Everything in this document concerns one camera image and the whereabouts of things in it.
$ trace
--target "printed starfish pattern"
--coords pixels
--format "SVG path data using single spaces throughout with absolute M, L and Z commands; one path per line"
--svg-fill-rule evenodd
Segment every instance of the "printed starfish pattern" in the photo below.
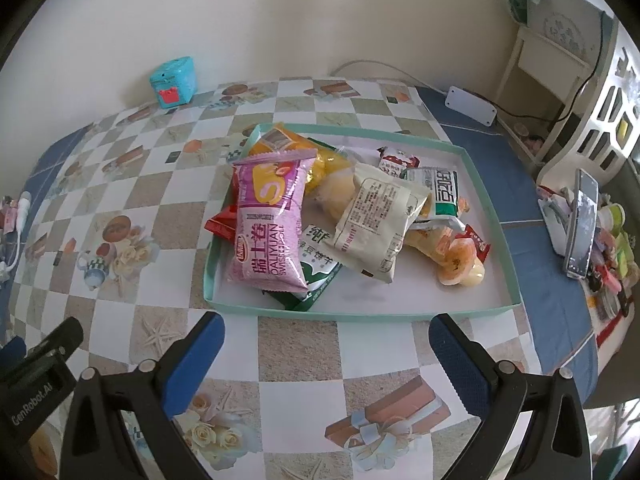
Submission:
M 171 346 L 171 343 L 173 343 L 176 339 L 180 339 L 182 337 L 182 334 L 180 332 L 169 330 L 167 328 L 166 325 L 168 321 L 169 317 L 164 316 L 154 326 L 151 325 L 144 317 L 142 318 L 142 328 L 145 330 L 148 336 L 143 343 L 143 347 L 152 347 L 156 351 L 156 354 L 159 358 L 162 357 L 167 348 Z
M 235 397 L 234 388 L 233 388 L 233 386 L 229 386 L 229 389 L 226 391 L 226 393 L 222 396 L 222 398 L 215 405 L 216 412 L 217 413 L 219 413 L 219 412 L 233 413 L 234 415 L 247 415 L 248 413 L 252 412 L 252 410 L 250 410 L 246 406 L 238 406 L 238 405 L 236 405 L 234 408 L 232 408 L 230 406 L 232 397 Z
M 308 475 L 303 475 L 297 471 L 292 471 L 286 466 L 281 465 L 280 469 L 283 473 L 293 478 L 294 480 L 338 480 L 337 478 L 320 478 L 320 467 L 322 466 L 322 459 L 319 458 L 318 461 L 314 464 L 313 469 Z

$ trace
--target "snack package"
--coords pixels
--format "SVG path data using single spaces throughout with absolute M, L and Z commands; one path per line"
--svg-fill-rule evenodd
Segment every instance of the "snack package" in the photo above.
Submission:
M 238 172 L 238 223 L 227 279 L 263 290 L 306 292 L 298 257 L 300 206 L 316 150 L 248 156 Z
M 472 240 L 469 238 L 454 239 L 445 254 L 444 262 L 438 266 L 439 282 L 443 285 L 461 283 L 469 277 L 477 259 L 476 246 Z M 484 278 L 484 266 L 482 266 L 482 278 Z
M 407 168 L 420 166 L 420 159 L 415 155 L 407 155 L 405 152 L 387 146 L 379 148 L 378 151 L 380 152 L 378 167 L 391 176 L 400 177 Z
M 327 254 L 351 269 L 391 283 L 396 254 L 424 205 L 428 189 L 361 162 L 354 173 L 356 194 L 345 209 Z
M 342 264 L 321 250 L 322 241 L 330 237 L 331 233 L 315 225 L 309 225 L 302 231 L 298 256 L 308 292 L 269 292 L 286 310 L 309 310 L 342 268 Z
M 489 254 L 489 249 L 491 249 L 491 244 L 486 243 L 478 233 L 474 231 L 474 229 L 467 225 L 465 227 L 465 232 L 456 235 L 456 238 L 471 238 L 476 244 L 476 253 L 478 259 L 484 264 L 487 255 Z
M 465 232 L 466 224 L 456 216 L 445 216 L 444 218 L 436 218 L 427 220 L 426 222 L 414 222 L 409 226 L 411 231 L 432 230 L 438 227 L 448 227 L 457 233 Z
M 353 168 L 335 171 L 327 175 L 316 189 L 314 199 L 321 205 L 322 210 L 332 218 L 334 225 L 340 221 L 342 213 L 356 194 L 353 171 Z
M 471 267 L 468 275 L 460 280 L 462 286 L 476 286 L 480 285 L 484 280 L 484 263 L 480 261 L 480 258 L 476 256 L 474 266 Z
M 351 163 L 336 151 L 287 130 L 282 123 L 274 124 L 273 128 L 251 147 L 249 155 L 301 149 L 314 149 L 318 153 L 308 172 L 305 192 L 314 190 L 328 174 L 351 166 Z
M 631 291 L 631 287 L 633 287 L 638 280 L 640 280 L 640 267 L 635 262 L 628 262 L 628 271 L 626 276 L 622 279 L 622 285 L 625 290 Z
M 453 231 L 448 227 L 437 227 L 424 231 L 407 231 L 404 244 L 418 249 L 434 262 L 443 265 L 453 240 Z
M 238 206 L 232 204 L 226 206 L 220 213 L 207 220 L 204 228 L 220 238 L 233 242 L 236 239 L 237 223 Z
M 207 231 L 220 238 L 233 242 L 236 239 L 236 224 L 238 223 L 238 172 L 234 167 L 231 176 L 231 204 L 217 215 L 212 216 L 204 224 Z
M 464 198 L 458 197 L 458 213 L 468 213 L 471 211 L 471 206 Z
M 429 189 L 430 194 L 417 224 L 436 218 L 458 216 L 458 172 L 446 168 L 409 168 L 402 172 L 402 178 Z

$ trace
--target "wall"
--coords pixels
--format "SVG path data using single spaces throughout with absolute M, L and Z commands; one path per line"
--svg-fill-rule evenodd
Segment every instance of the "wall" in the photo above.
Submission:
M 491 92 L 515 33 L 504 0 L 47 0 L 0 72 L 0 193 L 52 142 L 151 99 L 148 74 L 173 57 L 194 57 L 201 89 L 373 58 Z

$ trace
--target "screw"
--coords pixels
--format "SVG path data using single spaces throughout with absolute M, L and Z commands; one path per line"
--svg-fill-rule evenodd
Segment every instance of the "screw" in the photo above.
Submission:
M 85 368 L 84 370 L 82 370 L 80 377 L 82 377 L 85 381 L 88 381 L 89 379 L 92 379 L 94 375 L 95 370 L 93 368 Z
M 150 372 L 156 367 L 156 362 L 153 359 L 145 359 L 138 365 L 138 370 L 141 372 Z
M 563 379 L 573 379 L 574 373 L 571 370 L 569 370 L 569 368 L 567 368 L 566 366 L 563 366 L 562 368 L 560 368 L 560 376 Z
M 513 374 L 514 371 L 516 371 L 516 367 L 511 361 L 500 361 L 498 363 L 498 370 L 503 374 Z

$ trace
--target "pink snack package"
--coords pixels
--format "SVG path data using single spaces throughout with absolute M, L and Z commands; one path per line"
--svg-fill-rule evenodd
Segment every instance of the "pink snack package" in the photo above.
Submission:
M 238 224 L 226 277 L 262 290 L 306 292 L 298 257 L 300 207 L 317 150 L 262 153 L 234 163 Z

